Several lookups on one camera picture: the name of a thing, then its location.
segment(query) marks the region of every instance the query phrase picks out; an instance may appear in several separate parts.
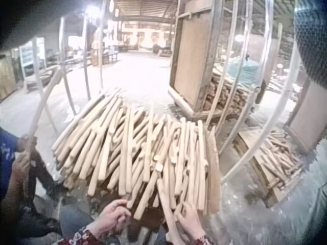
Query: wooden crate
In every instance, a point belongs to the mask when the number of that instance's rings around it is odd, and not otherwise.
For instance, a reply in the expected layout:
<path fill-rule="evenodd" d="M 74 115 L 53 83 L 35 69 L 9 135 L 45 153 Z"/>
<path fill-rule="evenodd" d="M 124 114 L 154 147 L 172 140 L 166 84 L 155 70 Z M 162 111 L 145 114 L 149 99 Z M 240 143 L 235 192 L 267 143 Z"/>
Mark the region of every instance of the wooden crate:
<path fill-rule="evenodd" d="M 213 74 L 221 12 L 218 1 L 178 4 L 169 94 L 189 119 L 208 115 L 202 107 Z M 220 114 L 217 110 L 214 117 Z"/>

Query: wooden pallet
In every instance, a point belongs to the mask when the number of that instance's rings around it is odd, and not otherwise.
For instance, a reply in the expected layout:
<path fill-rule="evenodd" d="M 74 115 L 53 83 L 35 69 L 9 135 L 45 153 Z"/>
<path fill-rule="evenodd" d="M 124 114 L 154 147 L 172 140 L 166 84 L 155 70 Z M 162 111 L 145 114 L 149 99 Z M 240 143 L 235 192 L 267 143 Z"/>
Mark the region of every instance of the wooden pallet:
<path fill-rule="evenodd" d="M 261 130 L 250 130 L 243 131 L 237 134 L 235 139 L 235 149 L 240 156 L 243 156 L 244 153 L 254 144 L 255 140 L 258 138 Z M 262 168 L 263 159 L 262 156 L 265 154 L 259 149 L 254 157 L 250 160 L 250 165 L 258 176 L 261 185 L 264 190 L 264 202 L 267 208 L 272 207 L 274 204 L 281 202 L 290 191 L 295 187 L 300 178 L 294 178 L 283 190 L 280 190 L 278 187 L 272 189 L 268 188 L 269 183 L 271 183 L 275 176 L 267 171 L 266 168 Z"/>

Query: plywood panel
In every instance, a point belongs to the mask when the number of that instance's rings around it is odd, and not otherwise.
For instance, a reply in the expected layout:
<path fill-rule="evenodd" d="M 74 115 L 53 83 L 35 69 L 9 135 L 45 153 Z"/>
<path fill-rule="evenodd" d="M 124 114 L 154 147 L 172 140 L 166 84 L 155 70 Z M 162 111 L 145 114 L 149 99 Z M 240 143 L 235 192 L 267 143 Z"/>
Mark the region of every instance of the plywood panel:
<path fill-rule="evenodd" d="M 249 40 L 249 46 L 247 53 L 250 55 L 251 60 L 255 60 L 259 63 L 262 51 L 264 48 L 265 38 L 260 35 L 251 34 Z M 274 57 L 276 55 L 278 40 L 271 40 L 270 52 L 268 54 L 267 65 L 264 79 L 266 82 L 270 80 L 272 70 L 274 68 Z"/>
<path fill-rule="evenodd" d="M 8 58 L 0 59 L 0 99 L 4 99 L 16 89 L 15 78 Z"/>
<path fill-rule="evenodd" d="M 210 13 L 183 21 L 174 87 L 194 108 L 203 74 Z"/>
<path fill-rule="evenodd" d="M 192 12 L 199 9 L 211 7 L 212 0 L 191 0 L 185 5 L 185 12 Z"/>
<path fill-rule="evenodd" d="M 327 126 L 327 90 L 310 83 L 307 95 L 289 128 L 308 151 L 315 146 Z"/>

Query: person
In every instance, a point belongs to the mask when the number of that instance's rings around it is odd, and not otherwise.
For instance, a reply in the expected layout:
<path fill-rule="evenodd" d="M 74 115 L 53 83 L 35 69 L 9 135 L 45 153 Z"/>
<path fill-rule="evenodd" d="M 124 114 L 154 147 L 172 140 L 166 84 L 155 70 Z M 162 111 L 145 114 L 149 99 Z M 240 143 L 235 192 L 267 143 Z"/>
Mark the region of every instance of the person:
<path fill-rule="evenodd" d="M 105 237 L 124 229 L 128 224 L 131 213 L 124 207 L 126 203 L 127 201 L 124 199 L 112 201 L 104 208 L 95 221 L 74 206 L 64 206 L 60 215 L 60 226 L 63 237 L 65 238 L 55 244 L 102 244 Z M 199 215 L 194 205 L 184 203 L 184 214 L 179 214 L 178 219 L 189 242 L 198 245 L 213 244 L 202 228 Z M 155 245 L 167 244 L 166 235 L 161 234 L 160 231 Z M 112 243 L 120 244 L 117 239 L 116 241 L 111 240 L 110 244 Z"/>
<path fill-rule="evenodd" d="M 9 240 L 16 240 L 16 237 L 41 237 L 49 232 L 61 233 L 58 221 L 39 214 L 33 203 L 37 178 L 47 195 L 53 199 L 64 191 L 52 179 L 40 154 L 35 150 L 37 139 L 32 139 L 31 153 L 24 152 L 27 135 L 17 138 L 0 127 L 0 140 L 1 233 Z M 21 153 L 17 159 L 16 152 Z M 24 182 L 27 183 L 27 193 L 23 191 Z"/>

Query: ceiling light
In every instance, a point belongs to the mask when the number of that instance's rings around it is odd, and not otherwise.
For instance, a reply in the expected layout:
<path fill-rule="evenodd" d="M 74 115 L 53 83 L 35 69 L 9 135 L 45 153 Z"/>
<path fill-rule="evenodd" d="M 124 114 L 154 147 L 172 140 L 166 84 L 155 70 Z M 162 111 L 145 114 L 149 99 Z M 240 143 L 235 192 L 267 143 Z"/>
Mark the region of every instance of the ceiling light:
<path fill-rule="evenodd" d="M 243 35 L 236 35 L 235 36 L 235 41 L 236 42 L 243 42 L 244 41 L 244 36 Z"/>
<path fill-rule="evenodd" d="M 99 18 L 101 16 L 100 9 L 98 7 L 92 6 L 92 5 L 87 6 L 86 14 L 88 17 L 91 17 L 94 19 Z"/>

